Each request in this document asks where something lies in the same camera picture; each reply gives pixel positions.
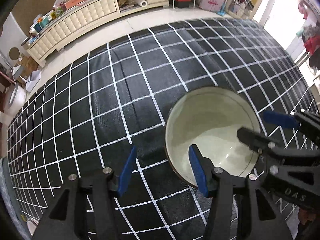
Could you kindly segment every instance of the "white wall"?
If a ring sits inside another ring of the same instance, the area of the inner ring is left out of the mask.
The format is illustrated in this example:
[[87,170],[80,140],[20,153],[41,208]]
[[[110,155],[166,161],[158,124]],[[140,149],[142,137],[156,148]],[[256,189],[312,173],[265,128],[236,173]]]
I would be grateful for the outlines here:
[[[25,40],[26,35],[21,30],[20,26],[17,24],[12,13],[9,14],[8,18],[4,22],[3,32],[0,36],[0,51],[7,58],[10,64],[14,66],[17,61],[12,61],[9,57],[9,51],[12,47],[17,47],[20,54],[23,53],[29,56],[28,53],[21,47],[21,43]],[[8,68],[7,64],[0,58],[0,63]]]

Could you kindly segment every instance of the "blue gripper pad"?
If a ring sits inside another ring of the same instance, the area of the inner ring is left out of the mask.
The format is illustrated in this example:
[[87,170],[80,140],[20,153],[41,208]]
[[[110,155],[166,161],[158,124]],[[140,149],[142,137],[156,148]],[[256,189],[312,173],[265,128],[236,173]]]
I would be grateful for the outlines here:
[[299,122],[294,118],[293,115],[286,115],[282,113],[277,113],[275,111],[264,111],[263,120],[265,120],[267,123],[280,125],[282,128],[299,128]]
[[198,184],[198,189],[205,197],[207,197],[209,194],[207,180],[204,174],[204,170],[202,169],[200,161],[192,145],[189,147],[189,161],[192,167],[193,174],[196,178],[196,182]]
[[133,146],[133,148],[131,149],[130,155],[124,165],[124,168],[119,176],[119,187],[118,187],[119,196],[122,196],[122,194],[127,191],[127,188],[131,179],[133,164],[135,163],[136,158],[137,158],[137,148]]

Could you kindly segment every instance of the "screw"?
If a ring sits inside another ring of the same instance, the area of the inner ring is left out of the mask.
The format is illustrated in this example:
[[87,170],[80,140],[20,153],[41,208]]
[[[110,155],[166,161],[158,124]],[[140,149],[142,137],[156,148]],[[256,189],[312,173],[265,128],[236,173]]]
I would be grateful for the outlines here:
[[104,174],[109,174],[109,173],[112,172],[112,169],[111,169],[110,167],[106,167],[106,168],[104,168],[104,169],[102,170],[102,172],[103,172]]
[[249,180],[256,180],[258,177],[254,174],[249,174]]
[[272,165],[269,170],[272,175],[276,175],[279,171],[279,168],[278,166]]
[[214,171],[215,173],[217,173],[217,174],[220,174],[220,173],[223,172],[223,169],[220,168],[220,167],[215,167],[215,168],[213,169],[213,171]]
[[269,142],[268,147],[269,149],[273,149],[274,147],[276,147],[276,144],[274,142]]
[[68,177],[68,179],[71,180],[71,181],[76,180],[76,178],[77,178],[76,174],[70,174],[69,177]]

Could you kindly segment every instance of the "pink bag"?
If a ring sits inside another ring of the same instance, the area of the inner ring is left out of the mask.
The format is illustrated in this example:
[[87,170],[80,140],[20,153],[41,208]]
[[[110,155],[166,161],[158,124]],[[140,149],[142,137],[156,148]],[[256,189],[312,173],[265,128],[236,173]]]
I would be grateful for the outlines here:
[[224,0],[201,0],[199,7],[202,10],[218,12],[221,9]]

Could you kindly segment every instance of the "grid mat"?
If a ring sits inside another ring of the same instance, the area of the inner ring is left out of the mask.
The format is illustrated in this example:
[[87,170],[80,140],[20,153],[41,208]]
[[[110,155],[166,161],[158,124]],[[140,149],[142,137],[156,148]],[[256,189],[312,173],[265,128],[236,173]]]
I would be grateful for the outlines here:
[[[148,28],[103,45],[65,67],[9,126],[8,161],[21,212],[41,218],[69,174],[124,165],[138,148],[128,191],[113,202],[122,239],[201,239],[210,199],[181,181],[164,151],[170,108],[190,90],[224,87],[243,96],[265,135],[315,148],[304,135],[262,120],[316,103],[285,50],[248,20],[197,19]],[[263,174],[262,160],[254,170]],[[89,237],[95,239],[87,196]],[[275,197],[284,219],[296,208]],[[234,199],[230,239],[236,237]]]

